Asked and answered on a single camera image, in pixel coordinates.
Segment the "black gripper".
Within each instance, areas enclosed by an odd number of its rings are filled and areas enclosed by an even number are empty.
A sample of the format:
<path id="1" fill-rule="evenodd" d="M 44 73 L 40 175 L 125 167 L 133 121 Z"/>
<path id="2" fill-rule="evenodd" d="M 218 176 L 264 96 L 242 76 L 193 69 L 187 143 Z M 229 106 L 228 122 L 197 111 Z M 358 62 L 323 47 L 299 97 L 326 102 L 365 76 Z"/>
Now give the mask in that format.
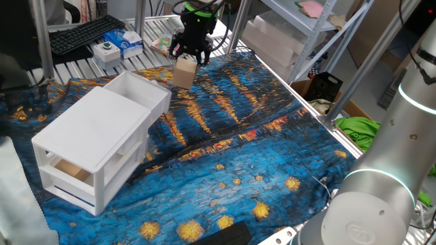
<path id="1" fill-rule="evenodd" d="M 185 53 L 197 53 L 198 65 L 205 67 L 209 64 L 212 44 L 207 39 L 215 29 L 215 18 L 203 16 L 181 16 L 184 26 L 182 33 L 175 33 L 169 47 L 170 57 L 179 57 Z"/>

